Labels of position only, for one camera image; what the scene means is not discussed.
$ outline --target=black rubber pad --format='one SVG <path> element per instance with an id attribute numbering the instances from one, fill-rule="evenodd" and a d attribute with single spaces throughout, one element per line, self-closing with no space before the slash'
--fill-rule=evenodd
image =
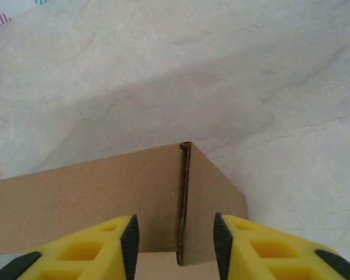
<path id="1" fill-rule="evenodd" d="M 133 215 L 121 236 L 122 254 L 126 280 L 134 280 L 136 263 L 139 253 L 139 223 L 138 217 Z"/>
<path id="2" fill-rule="evenodd" d="M 0 269 L 0 280 L 17 280 L 40 257 L 41 254 L 39 252 L 31 252 L 15 258 Z"/>
<path id="3" fill-rule="evenodd" d="M 346 280 L 350 280 L 350 262 L 340 255 L 338 256 L 324 250 L 316 250 L 315 253 L 331 268 L 336 270 L 340 276 L 344 277 Z"/>
<path id="4" fill-rule="evenodd" d="M 233 236 L 221 213 L 215 214 L 213 239 L 220 280 L 227 280 Z"/>

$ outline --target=box flap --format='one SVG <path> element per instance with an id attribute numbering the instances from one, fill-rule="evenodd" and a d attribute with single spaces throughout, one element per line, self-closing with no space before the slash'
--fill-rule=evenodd
<path id="1" fill-rule="evenodd" d="M 188 200 L 188 180 L 189 180 L 189 168 L 190 168 L 190 158 L 191 158 L 191 146 L 192 142 L 183 142 L 180 143 L 180 149 L 183 151 L 183 183 L 181 190 L 181 200 L 179 205 L 180 210 L 180 224 L 179 224 L 179 238 L 178 238 L 178 250 L 176 251 L 177 263 L 180 265 L 184 265 L 184 231 L 186 226 L 186 218 L 187 218 L 187 200 Z"/>
<path id="2" fill-rule="evenodd" d="M 195 145 L 190 148 L 188 172 L 181 265 L 215 260 L 212 232 L 216 212 L 247 219 L 243 193 Z"/>
<path id="3" fill-rule="evenodd" d="M 0 181 L 0 253 L 130 214 L 141 251 L 177 251 L 182 158 L 175 144 Z"/>
<path id="4" fill-rule="evenodd" d="M 140 253 L 135 280 L 218 280 L 216 261 L 180 267 L 175 253 Z"/>

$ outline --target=marble floor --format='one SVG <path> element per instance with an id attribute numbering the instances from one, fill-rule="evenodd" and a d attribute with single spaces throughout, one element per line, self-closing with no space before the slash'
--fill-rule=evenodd
<path id="1" fill-rule="evenodd" d="M 0 179 L 184 140 L 252 220 L 350 261 L 350 0 L 52 0 L 0 27 Z"/>

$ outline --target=cardboard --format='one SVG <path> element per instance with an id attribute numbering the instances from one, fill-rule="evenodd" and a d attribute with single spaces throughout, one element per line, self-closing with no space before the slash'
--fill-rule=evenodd
<path id="1" fill-rule="evenodd" d="M 215 212 L 247 218 L 245 198 L 195 145 L 140 150 L 1 180 L 0 253 L 21 253 L 117 216 L 137 214 L 140 252 L 177 252 L 180 265 L 211 261 L 214 270 Z M 176 275 L 186 271 L 177 270 L 173 257 L 140 254 L 139 263 L 153 258 L 171 263 L 165 271 L 171 266 Z M 201 272 L 205 265 L 192 267 L 202 267 Z M 138 271 L 140 279 L 144 272 Z"/>
<path id="2" fill-rule="evenodd" d="M 216 261 L 181 267 L 174 253 L 139 253 L 135 280 L 219 280 Z"/>

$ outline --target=floor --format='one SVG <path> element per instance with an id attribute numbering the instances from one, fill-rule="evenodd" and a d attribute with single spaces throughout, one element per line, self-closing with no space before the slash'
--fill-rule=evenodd
<path id="1" fill-rule="evenodd" d="M 0 27 L 0 179 L 184 140 L 252 220 L 350 261 L 350 0 L 54 0 Z"/>

